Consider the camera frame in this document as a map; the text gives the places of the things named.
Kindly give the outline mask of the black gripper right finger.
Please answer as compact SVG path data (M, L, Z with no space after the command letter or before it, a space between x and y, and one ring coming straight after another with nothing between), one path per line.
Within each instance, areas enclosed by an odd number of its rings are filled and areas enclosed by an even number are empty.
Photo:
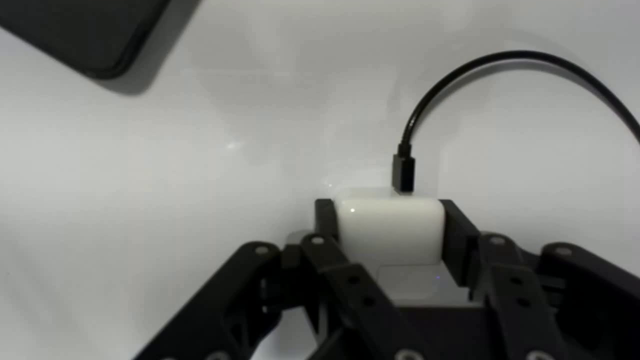
M443 260L488 314L506 360L640 360L640 279L570 242L539 255L482 232L453 202Z

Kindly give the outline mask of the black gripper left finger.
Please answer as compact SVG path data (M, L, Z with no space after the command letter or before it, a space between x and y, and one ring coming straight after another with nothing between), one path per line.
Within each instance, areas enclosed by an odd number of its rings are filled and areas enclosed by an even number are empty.
M431 360L428 342L341 249L336 204L316 200L314 220L295 244L243 244L132 360L251 360L295 309L316 339L308 360Z

